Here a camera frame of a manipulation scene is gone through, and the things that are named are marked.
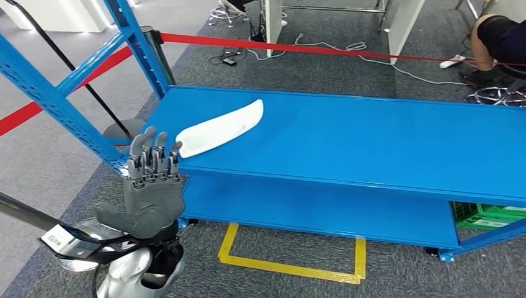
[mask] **floor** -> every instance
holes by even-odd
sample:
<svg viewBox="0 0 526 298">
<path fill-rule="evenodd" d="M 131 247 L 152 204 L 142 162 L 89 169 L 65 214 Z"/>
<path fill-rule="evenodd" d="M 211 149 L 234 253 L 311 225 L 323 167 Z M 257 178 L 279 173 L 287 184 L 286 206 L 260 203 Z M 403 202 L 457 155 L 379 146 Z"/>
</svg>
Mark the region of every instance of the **floor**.
<svg viewBox="0 0 526 298">
<path fill-rule="evenodd" d="M 302 0 L 302 3 L 309 2 L 315 1 Z M 366 3 L 369 2 L 356 1 L 357 6 Z M 458 12 L 452 10 L 455 3 L 456 0 L 428 1 L 404 53 L 453 57 L 464 50 L 460 41 L 466 28 Z M 202 35 L 246 38 L 247 23 L 241 19 L 236 19 L 233 29 L 226 28 L 223 23 L 213 27 L 206 24 L 208 12 L 214 5 L 212 0 L 143 0 L 135 13 L 141 24 L 151 24 L 165 32 L 195 34 L 199 31 Z M 249 7 L 251 12 L 255 10 L 252 5 Z M 292 43 L 303 32 L 303 43 L 325 41 L 345 47 L 364 41 L 371 51 L 386 50 L 385 36 L 374 31 L 378 21 L 375 16 L 357 14 L 350 18 L 345 13 L 327 12 L 326 16 L 319 17 L 314 12 L 287 13 L 289 25 L 283 30 L 281 42 Z M 67 73 L 53 53 L 39 43 L 38 37 L 17 31 L 5 16 L 0 17 L 0 28 L 2 34 L 50 81 L 56 83 Z M 51 36 L 75 63 L 79 63 L 109 35 L 110 32 Z M 429 42 L 429 36 L 433 36 L 433 43 Z M 171 63 L 177 61 L 174 74 L 179 84 L 442 101 L 462 101 L 469 92 L 463 86 L 416 81 L 389 66 L 365 63 L 351 57 L 287 53 L 280 58 L 257 61 L 248 53 L 244 61 L 232 68 L 209 61 L 219 55 L 221 49 L 172 44 L 165 46 L 164 50 Z M 436 62 L 400 61 L 397 65 L 427 79 L 457 81 L 457 70 L 440 70 Z M 280 70 L 280 76 L 275 75 L 277 70 Z M 136 115 L 145 118 L 156 105 L 133 60 L 108 72 L 93 86 L 121 118 Z M 0 103 L 0 117 L 28 103 L 3 78 L 0 78 L 0 96 L 8 98 Z M 85 91 L 78 91 L 71 100 L 98 129 L 110 124 L 110 119 Z M 94 202 L 122 201 L 120 178 L 105 166 L 99 166 L 97 158 L 47 115 L 38 115 L 2 136 L 0 150 L 4 152 L 1 164 L 17 165 L 0 169 L 2 191 L 66 222 L 89 217 Z M 24 170 L 34 168 L 29 164 L 31 161 L 24 158 L 29 153 L 48 157 L 44 165 L 32 171 L 36 181 L 27 179 L 29 175 Z M 56 166 L 64 164 L 71 167 Z M 9 230 L 0 230 L 2 239 L 19 239 L 17 243 L 1 244 L 0 262 L 7 273 L 0 278 L 0 293 L 24 267 L 3 297 L 89 296 L 90 273 L 72 274 L 61 270 L 43 249 L 33 254 L 38 247 L 34 239 L 41 235 L 41 231 L 3 215 L 0 215 L 0 226 L 10 227 Z M 183 233 L 187 270 L 170 288 L 168 297 L 422 297 L 489 293 L 518 297 L 526 293 L 525 238 L 462 256 L 454 264 L 440 263 L 424 254 L 422 248 L 368 242 L 367 278 L 356 286 L 220 264 L 216 254 L 225 229 L 226 225 L 222 223 L 200 222 Z M 467 236 L 472 232 L 462 233 Z M 354 268 L 353 249 L 354 241 L 346 238 L 241 227 L 232 254 L 351 273 Z"/>
</svg>

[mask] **yellow floor tape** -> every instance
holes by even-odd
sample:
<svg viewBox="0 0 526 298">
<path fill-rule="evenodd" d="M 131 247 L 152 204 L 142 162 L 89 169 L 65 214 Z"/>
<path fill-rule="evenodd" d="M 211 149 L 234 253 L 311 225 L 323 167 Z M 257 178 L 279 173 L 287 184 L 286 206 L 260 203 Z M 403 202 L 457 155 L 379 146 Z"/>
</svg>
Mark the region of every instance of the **yellow floor tape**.
<svg viewBox="0 0 526 298">
<path fill-rule="evenodd" d="M 250 258 L 242 258 L 239 256 L 231 256 L 230 250 L 236 238 L 239 225 L 232 223 L 223 239 L 223 243 L 219 249 L 219 260 L 223 264 L 230 264 L 235 266 L 242 266 L 254 269 L 261 269 L 266 271 L 286 273 L 307 278 L 326 279 L 328 281 L 346 282 L 349 284 L 360 284 L 361 279 L 365 279 L 365 239 L 356 238 L 355 254 L 354 254 L 354 274 L 326 271 L 320 269 L 299 267 L 288 264 L 280 264 L 262 260 L 255 260 Z"/>
</svg>

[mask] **black pole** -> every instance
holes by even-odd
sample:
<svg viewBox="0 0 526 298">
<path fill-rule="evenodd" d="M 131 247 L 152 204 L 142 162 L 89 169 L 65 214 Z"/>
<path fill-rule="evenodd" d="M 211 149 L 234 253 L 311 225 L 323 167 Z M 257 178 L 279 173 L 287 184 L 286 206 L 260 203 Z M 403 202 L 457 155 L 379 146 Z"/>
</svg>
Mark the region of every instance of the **black pole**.
<svg viewBox="0 0 526 298">
<path fill-rule="evenodd" d="M 44 231 L 49 231 L 55 225 L 60 223 L 58 219 L 17 201 L 3 192 L 0 192 L 0 212 L 23 222 L 27 222 L 28 224 Z"/>
<path fill-rule="evenodd" d="M 159 31 L 154 30 L 152 26 L 142 26 L 141 30 L 143 31 L 146 40 L 148 41 L 151 49 L 153 50 L 153 53 L 161 62 L 161 67 L 163 68 L 163 73 L 166 77 L 166 80 L 168 81 L 168 84 L 175 85 L 176 79 L 174 78 L 174 74 L 172 73 L 172 70 L 168 65 L 166 56 L 164 56 L 163 48 L 161 48 L 161 45 L 164 43 L 163 39 L 161 38 L 161 34 L 159 33 Z"/>
<path fill-rule="evenodd" d="M 40 36 L 46 41 L 46 43 L 55 51 L 55 53 L 62 59 L 64 63 L 68 66 L 69 70 L 73 71 L 76 69 L 76 67 L 73 65 L 73 63 L 66 57 L 66 55 L 60 50 L 60 48 L 56 45 L 56 43 L 49 37 L 49 35 L 42 29 L 42 27 L 38 24 L 38 22 L 25 10 L 25 8 L 20 5 L 15 0 L 6 0 L 7 3 L 15 6 L 20 10 L 21 13 L 29 20 L 29 22 L 35 27 L 35 30 L 40 34 Z M 122 131 L 126 134 L 126 137 L 130 140 L 133 140 L 132 135 L 128 131 L 128 129 L 122 124 L 122 122 L 117 118 L 117 116 L 113 113 L 113 111 L 110 109 L 110 107 L 100 98 L 99 94 L 95 92 L 95 89 L 91 87 L 90 84 L 85 85 L 86 89 L 91 93 L 91 95 L 95 98 L 95 100 L 104 108 L 104 110 L 108 113 L 108 115 L 117 123 L 117 125 L 122 129 Z"/>
</svg>

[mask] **white wall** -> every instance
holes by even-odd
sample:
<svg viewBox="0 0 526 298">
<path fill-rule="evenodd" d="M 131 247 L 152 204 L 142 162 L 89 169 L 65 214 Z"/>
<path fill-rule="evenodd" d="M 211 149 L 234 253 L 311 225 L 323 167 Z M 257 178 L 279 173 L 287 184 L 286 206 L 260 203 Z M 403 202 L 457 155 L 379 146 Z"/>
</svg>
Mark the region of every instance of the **white wall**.
<svg viewBox="0 0 526 298">
<path fill-rule="evenodd" d="M 102 32 L 113 23 L 103 0 L 18 0 L 46 31 Z M 139 1 L 128 0 L 133 7 Z M 0 0 L 0 8 L 20 29 L 32 26 L 14 6 Z"/>
<path fill-rule="evenodd" d="M 526 0 L 496 0 L 488 13 L 500 14 L 522 22 L 526 20 Z"/>
</svg>

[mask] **black cable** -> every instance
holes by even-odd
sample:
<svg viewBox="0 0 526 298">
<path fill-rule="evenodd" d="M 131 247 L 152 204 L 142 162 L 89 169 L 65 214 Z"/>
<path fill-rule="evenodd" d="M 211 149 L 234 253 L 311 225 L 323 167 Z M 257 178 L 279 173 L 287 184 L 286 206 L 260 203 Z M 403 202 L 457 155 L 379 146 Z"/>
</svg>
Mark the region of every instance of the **black cable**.
<svg viewBox="0 0 526 298">
<path fill-rule="evenodd" d="M 66 57 L 66 55 L 60 50 L 60 48 L 56 45 L 56 43 L 49 37 L 49 35 L 42 29 L 42 27 L 37 23 L 37 21 L 25 10 L 25 8 L 20 5 L 15 0 L 6 0 L 7 3 L 15 6 L 20 10 L 21 13 L 27 18 L 27 20 L 35 27 L 35 30 L 40 34 L 40 36 L 46 41 L 46 43 L 55 51 L 55 53 L 60 57 L 60 59 L 66 63 L 69 70 L 73 71 L 76 69 L 76 67 L 73 65 L 73 63 Z M 132 135 L 126 129 L 126 127 L 122 124 L 122 122 L 117 118 L 117 116 L 112 112 L 110 107 L 100 98 L 100 96 L 95 92 L 95 89 L 91 87 L 90 84 L 85 85 L 86 89 L 91 93 L 91 95 L 95 98 L 95 100 L 104 108 L 104 110 L 108 113 L 108 115 L 117 123 L 117 125 L 122 129 L 122 131 L 126 134 L 126 137 L 128 137 L 130 140 L 133 140 Z"/>
<path fill-rule="evenodd" d="M 244 53 L 244 55 L 241 57 L 241 59 L 235 60 L 232 59 L 233 57 L 240 56 Z M 215 66 L 222 65 L 224 59 L 232 59 L 236 63 L 239 63 L 240 61 L 244 60 L 247 57 L 247 51 L 244 48 L 223 48 L 223 53 L 221 55 L 213 56 L 208 61 Z"/>
<path fill-rule="evenodd" d="M 93 272 L 93 279 L 91 281 L 91 296 L 93 296 L 93 298 L 98 298 L 98 296 L 97 296 L 97 278 L 99 277 L 99 272 L 100 272 L 100 268 L 101 267 L 102 267 L 101 265 L 98 265 L 95 268 L 95 271 Z"/>
</svg>

